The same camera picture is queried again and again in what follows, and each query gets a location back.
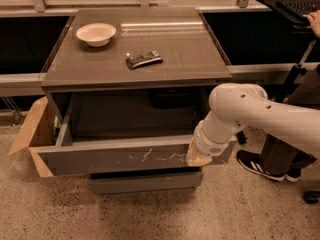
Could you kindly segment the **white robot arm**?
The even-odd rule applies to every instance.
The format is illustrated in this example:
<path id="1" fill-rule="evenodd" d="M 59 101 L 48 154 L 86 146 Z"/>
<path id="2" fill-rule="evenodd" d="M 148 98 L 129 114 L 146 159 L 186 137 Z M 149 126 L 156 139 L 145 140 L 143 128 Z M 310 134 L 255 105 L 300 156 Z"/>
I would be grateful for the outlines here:
<path id="1" fill-rule="evenodd" d="M 209 113 L 194 130 L 186 155 L 190 166 L 204 166 L 230 146 L 245 127 L 263 130 L 314 156 L 320 155 L 320 111 L 268 99 L 255 84 L 225 83 L 208 98 Z"/>

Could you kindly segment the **person's hand on laptop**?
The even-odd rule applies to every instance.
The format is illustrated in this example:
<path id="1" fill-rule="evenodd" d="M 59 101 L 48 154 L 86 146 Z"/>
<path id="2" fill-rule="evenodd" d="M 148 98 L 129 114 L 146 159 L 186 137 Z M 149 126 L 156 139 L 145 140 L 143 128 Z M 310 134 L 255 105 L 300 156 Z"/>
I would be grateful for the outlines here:
<path id="1" fill-rule="evenodd" d="M 310 28 L 316 37 L 320 38 L 320 10 L 311 12 L 306 15 L 310 23 Z"/>

